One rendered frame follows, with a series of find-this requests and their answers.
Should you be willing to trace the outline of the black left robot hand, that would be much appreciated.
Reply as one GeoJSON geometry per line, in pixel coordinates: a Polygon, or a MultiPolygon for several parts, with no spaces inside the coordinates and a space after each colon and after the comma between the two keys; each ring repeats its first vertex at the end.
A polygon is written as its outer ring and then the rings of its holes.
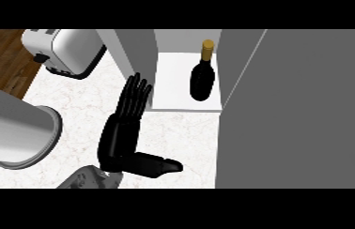
{"type": "Polygon", "coordinates": [[[121,90],[116,113],[108,116],[99,138],[99,168],[110,173],[127,172],[138,176],[158,178],[169,173],[184,171],[178,160],[136,151],[141,120],[152,85],[130,75],[121,90]]]}

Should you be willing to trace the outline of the grey cabinet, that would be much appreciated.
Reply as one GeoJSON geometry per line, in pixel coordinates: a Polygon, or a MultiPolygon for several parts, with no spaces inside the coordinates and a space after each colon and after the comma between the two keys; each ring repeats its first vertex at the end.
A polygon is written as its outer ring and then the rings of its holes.
{"type": "Polygon", "coordinates": [[[154,85],[147,109],[154,112],[219,112],[266,35],[263,29],[101,29],[102,42],[121,75],[141,74],[154,85]],[[189,75],[201,59],[203,41],[215,43],[210,96],[189,95],[189,75]]]}

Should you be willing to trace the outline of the dark wine bottle gold cap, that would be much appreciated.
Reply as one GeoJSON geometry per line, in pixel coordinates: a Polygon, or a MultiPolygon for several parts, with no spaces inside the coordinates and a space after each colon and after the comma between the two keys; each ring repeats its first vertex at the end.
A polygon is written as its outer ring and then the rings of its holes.
{"type": "Polygon", "coordinates": [[[215,71],[212,67],[213,41],[203,41],[201,59],[189,76],[189,95],[197,101],[204,101],[212,94],[215,71]]]}

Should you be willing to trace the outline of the large dark grey cabinet door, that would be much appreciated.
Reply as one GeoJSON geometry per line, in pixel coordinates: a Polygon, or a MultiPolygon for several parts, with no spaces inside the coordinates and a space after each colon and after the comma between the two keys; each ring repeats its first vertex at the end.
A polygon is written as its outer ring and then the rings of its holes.
{"type": "Polygon", "coordinates": [[[355,188],[355,30],[271,30],[219,119],[219,188],[355,188]]]}

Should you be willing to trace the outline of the grey cylindrical pot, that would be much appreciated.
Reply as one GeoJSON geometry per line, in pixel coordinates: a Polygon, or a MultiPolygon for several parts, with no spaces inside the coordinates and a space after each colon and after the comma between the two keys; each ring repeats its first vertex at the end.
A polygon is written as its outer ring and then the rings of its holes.
{"type": "Polygon", "coordinates": [[[62,132],[59,112],[0,90],[0,167],[19,170],[52,152],[62,132]]]}

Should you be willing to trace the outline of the white toaster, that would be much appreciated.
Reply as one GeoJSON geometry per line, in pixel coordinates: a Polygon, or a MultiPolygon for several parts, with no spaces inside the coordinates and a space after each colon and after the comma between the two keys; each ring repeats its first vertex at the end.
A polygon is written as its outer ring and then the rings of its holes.
{"type": "Polygon", "coordinates": [[[27,29],[21,41],[33,61],[52,74],[79,80],[90,75],[107,51],[95,29],[27,29]]]}

